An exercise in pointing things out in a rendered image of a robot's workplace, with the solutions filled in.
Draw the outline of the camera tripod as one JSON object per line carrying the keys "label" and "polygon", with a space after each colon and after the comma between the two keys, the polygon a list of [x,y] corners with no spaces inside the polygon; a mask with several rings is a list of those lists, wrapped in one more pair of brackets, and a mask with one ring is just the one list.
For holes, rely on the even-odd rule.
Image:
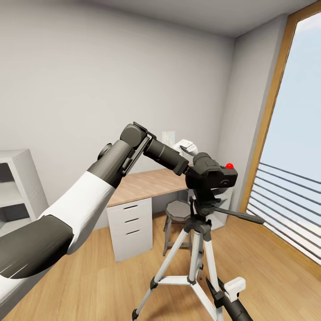
{"label": "camera tripod", "polygon": [[[218,278],[216,273],[214,254],[212,248],[212,238],[211,238],[211,220],[206,221],[206,216],[209,215],[213,211],[222,212],[225,214],[233,215],[234,217],[238,217],[240,219],[244,219],[246,221],[264,224],[264,219],[260,216],[255,216],[252,214],[246,214],[241,212],[235,212],[231,210],[225,210],[222,208],[215,207],[212,203],[220,203],[221,198],[215,198],[211,189],[193,189],[196,199],[193,199],[192,196],[189,197],[190,202],[190,210],[191,215],[190,218],[186,220],[186,224],[183,227],[183,230],[179,234],[176,242],[174,243],[171,251],[167,255],[164,263],[159,269],[156,276],[154,276],[150,282],[150,288],[147,291],[145,297],[143,298],[141,304],[138,309],[135,309],[132,313],[132,320],[134,321],[139,316],[141,309],[143,308],[145,302],[151,295],[152,291],[159,284],[170,284],[170,285],[189,285],[196,292],[198,298],[206,308],[207,312],[210,314],[214,321],[224,321],[224,315],[222,307],[215,308],[206,294],[203,292],[202,288],[199,286],[196,281],[198,271],[200,269],[200,279],[202,280],[202,270],[203,263],[202,257],[204,255],[203,249],[203,241],[206,249],[207,262],[210,273],[211,284],[218,292],[220,291],[218,285]],[[192,257],[191,257],[191,265],[190,265],[190,273],[189,276],[163,276],[167,267],[169,266],[171,260],[177,253],[180,248],[182,242],[184,241],[187,234],[194,229],[194,238],[193,238],[193,249],[192,249]]]}

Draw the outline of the digital camera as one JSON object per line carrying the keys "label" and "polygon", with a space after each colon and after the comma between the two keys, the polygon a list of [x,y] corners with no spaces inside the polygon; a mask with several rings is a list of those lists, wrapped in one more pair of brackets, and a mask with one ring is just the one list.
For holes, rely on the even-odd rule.
{"label": "digital camera", "polygon": [[193,157],[193,168],[203,179],[185,176],[188,189],[214,189],[234,187],[238,172],[231,163],[221,166],[212,160],[206,152],[200,152]]}

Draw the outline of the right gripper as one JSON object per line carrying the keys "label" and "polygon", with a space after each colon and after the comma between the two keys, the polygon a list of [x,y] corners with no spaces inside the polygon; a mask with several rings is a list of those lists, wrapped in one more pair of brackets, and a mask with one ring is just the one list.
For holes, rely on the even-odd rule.
{"label": "right gripper", "polygon": [[[226,290],[224,289],[224,283],[218,278],[218,285],[220,291],[216,291],[211,282],[206,277],[207,284],[209,286],[212,297],[214,298],[215,308],[220,308],[222,306],[225,307],[228,314],[230,315],[232,321],[236,321],[236,319],[247,310],[244,308],[242,303],[238,300],[231,303],[229,298],[225,295]],[[239,296],[239,292],[237,293],[237,297]],[[248,313],[248,312],[247,312]]]}

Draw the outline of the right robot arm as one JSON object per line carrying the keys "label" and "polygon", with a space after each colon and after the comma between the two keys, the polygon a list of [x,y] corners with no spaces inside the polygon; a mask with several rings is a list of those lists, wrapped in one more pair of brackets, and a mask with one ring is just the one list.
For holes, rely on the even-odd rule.
{"label": "right robot arm", "polygon": [[216,291],[211,282],[206,277],[212,297],[214,298],[215,308],[225,307],[232,321],[253,321],[247,310],[239,301],[239,292],[246,288],[246,281],[242,277],[237,277],[224,284],[218,278],[220,291]]}

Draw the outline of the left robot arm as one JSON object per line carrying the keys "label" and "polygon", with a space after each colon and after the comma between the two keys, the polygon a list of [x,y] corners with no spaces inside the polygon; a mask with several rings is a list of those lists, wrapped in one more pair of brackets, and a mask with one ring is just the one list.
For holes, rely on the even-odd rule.
{"label": "left robot arm", "polygon": [[165,168],[202,180],[183,157],[198,154],[183,139],[173,148],[133,121],[113,145],[40,217],[0,237],[0,321],[65,254],[76,252],[92,233],[113,193],[141,154]]}

